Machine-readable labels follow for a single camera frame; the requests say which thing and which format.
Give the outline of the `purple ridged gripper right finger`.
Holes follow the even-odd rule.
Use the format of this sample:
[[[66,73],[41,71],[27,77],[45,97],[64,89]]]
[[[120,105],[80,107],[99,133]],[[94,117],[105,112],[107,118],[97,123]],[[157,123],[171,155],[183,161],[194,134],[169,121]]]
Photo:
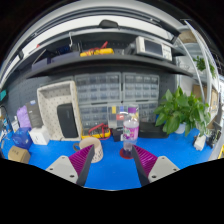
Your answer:
[[[136,145],[132,146],[132,157],[142,186],[179,171],[179,168],[166,156],[157,157]]]

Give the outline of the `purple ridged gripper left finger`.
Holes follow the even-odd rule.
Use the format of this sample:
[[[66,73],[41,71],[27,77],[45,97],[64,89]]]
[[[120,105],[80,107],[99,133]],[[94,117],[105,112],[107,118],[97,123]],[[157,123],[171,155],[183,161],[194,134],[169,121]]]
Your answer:
[[[94,154],[94,146],[90,145],[69,157],[62,155],[47,168],[47,171],[74,184],[84,186]]]

